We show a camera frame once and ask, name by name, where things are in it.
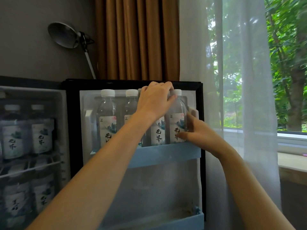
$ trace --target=gray wall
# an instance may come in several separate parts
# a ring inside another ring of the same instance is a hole
[[[54,21],[71,23],[95,39],[94,0],[0,0],[0,75],[91,79],[81,47],[63,48],[48,35],[48,24]],[[95,44],[89,50],[96,69]]]

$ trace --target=brown curtain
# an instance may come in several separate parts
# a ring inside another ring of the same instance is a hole
[[[178,0],[95,0],[99,79],[179,81]]]

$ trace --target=hand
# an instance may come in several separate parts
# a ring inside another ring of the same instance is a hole
[[[149,86],[144,86],[138,100],[137,112],[150,117],[152,123],[168,111],[174,100],[173,95],[167,99],[169,90],[174,89],[170,81],[166,83],[151,82]]]
[[[190,113],[187,113],[189,132],[180,132],[177,136],[180,139],[194,143],[198,147],[212,153],[220,159],[224,152],[234,150],[219,134],[211,129],[204,121],[201,121]]]

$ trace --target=tree trunk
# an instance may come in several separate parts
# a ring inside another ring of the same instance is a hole
[[[290,99],[291,105],[288,110],[288,131],[302,131],[302,106],[303,106],[303,93],[305,86],[305,73],[306,73],[306,56],[307,48],[305,42],[307,41],[307,32],[305,28],[305,18],[302,16],[298,18],[297,23],[297,44],[294,58],[294,66],[291,69],[292,83],[290,85]]]

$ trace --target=forearm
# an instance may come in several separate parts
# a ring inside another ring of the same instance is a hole
[[[247,229],[294,230],[232,147],[224,151],[220,162]]]
[[[111,205],[136,147],[150,127],[135,113],[29,226],[29,229],[96,229]]]

